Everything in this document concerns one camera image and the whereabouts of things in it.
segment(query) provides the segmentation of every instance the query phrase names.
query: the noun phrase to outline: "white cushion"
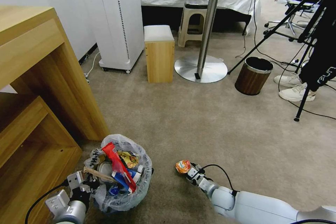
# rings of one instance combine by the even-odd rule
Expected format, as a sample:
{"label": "white cushion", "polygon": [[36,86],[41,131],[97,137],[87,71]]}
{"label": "white cushion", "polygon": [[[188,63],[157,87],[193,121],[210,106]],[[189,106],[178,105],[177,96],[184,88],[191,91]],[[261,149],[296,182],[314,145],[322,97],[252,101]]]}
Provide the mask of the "white cushion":
{"label": "white cushion", "polygon": [[174,41],[168,25],[144,26],[145,42]]}

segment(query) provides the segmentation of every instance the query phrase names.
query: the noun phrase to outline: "shoe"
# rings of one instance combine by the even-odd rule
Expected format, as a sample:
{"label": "shoe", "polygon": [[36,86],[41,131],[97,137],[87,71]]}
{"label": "shoe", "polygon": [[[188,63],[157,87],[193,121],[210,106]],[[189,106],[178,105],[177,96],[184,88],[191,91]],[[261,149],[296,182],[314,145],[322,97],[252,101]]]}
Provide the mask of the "shoe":
{"label": "shoe", "polygon": [[[284,89],[279,92],[279,96],[291,102],[299,102],[302,101],[303,95],[306,91],[307,84],[297,84],[295,87],[291,89]],[[308,102],[313,101],[315,99],[316,92],[309,91],[307,100]]]}
{"label": "shoe", "polygon": [[299,78],[299,75],[296,74],[296,73],[293,73],[290,76],[278,75],[273,80],[276,84],[278,84],[280,82],[281,86],[285,86],[285,87],[288,87],[288,88],[289,87],[292,88],[292,87],[295,87],[298,84],[302,84],[302,81]]}

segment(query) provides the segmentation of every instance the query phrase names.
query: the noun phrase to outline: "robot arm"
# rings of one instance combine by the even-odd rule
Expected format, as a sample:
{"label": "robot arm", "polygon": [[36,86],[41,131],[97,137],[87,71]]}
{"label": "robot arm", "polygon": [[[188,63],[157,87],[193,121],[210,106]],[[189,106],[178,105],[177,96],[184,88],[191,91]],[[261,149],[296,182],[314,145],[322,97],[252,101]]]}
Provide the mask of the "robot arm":
{"label": "robot arm", "polygon": [[336,221],[336,207],[321,206],[311,212],[300,212],[280,199],[219,186],[198,165],[191,167],[187,178],[202,189],[217,213],[241,224],[290,224],[305,219]]}
{"label": "robot arm", "polygon": [[57,195],[48,198],[45,204],[54,214],[55,224],[83,224],[89,208],[90,195],[99,187],[99,181],[89,176],[83,179],[81,171],[67,177],[71,189],[70,198],[61,190]]}

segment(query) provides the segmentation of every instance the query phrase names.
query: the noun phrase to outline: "wooden stick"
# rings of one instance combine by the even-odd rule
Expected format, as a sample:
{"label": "wooden stick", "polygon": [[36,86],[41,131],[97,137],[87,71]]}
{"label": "wooden stick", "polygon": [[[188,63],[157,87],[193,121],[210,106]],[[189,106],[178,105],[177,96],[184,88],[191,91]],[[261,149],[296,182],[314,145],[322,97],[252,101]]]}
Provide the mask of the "wooden stick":
{"label": "wooden stick", "polygon": [[100,173],[99,171],[93,170],[89,167],[84,166],[83,171],[84,171],[84,173],[91,173],[92,175],[95,175],[96,177],[107,180],[111,183],[116,183],[116,180],[114,178],[112,178],[110,176],[107,176],[103,173]]}

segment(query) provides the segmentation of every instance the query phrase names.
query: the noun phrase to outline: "clear plastic bag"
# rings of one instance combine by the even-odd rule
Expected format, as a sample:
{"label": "clear plastic bag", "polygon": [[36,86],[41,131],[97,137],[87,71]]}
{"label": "clear plastic bag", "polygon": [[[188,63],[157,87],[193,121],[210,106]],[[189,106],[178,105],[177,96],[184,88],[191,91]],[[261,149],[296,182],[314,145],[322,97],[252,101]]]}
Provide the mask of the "clear plastic bag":
{"label": "clear plastic bag", "polygon": [[[103,139],[100,146],[104,147],[110,142],[115,145],[117,150],[132,151],[137,153],[139,155],[139,164],[142,164],[144,169],[141,178],[136,185],[136,190],[134,193],[130,195],[118,194],[117,196],[111,196],[106,192],[106,186],[101,185],[95,191],[95,193],[92,194],[92,196],[98,203],[99,209],[105,213],[128,211],[131,208],[137,206],[147,194],[149,182],[152,177],[152,161],[144,148],[121,134],[108,135]],[[103,153],[101,149],[93,150],[90,158],[84,161],[84,164],[88,167],[92,162],[94,152]]]}

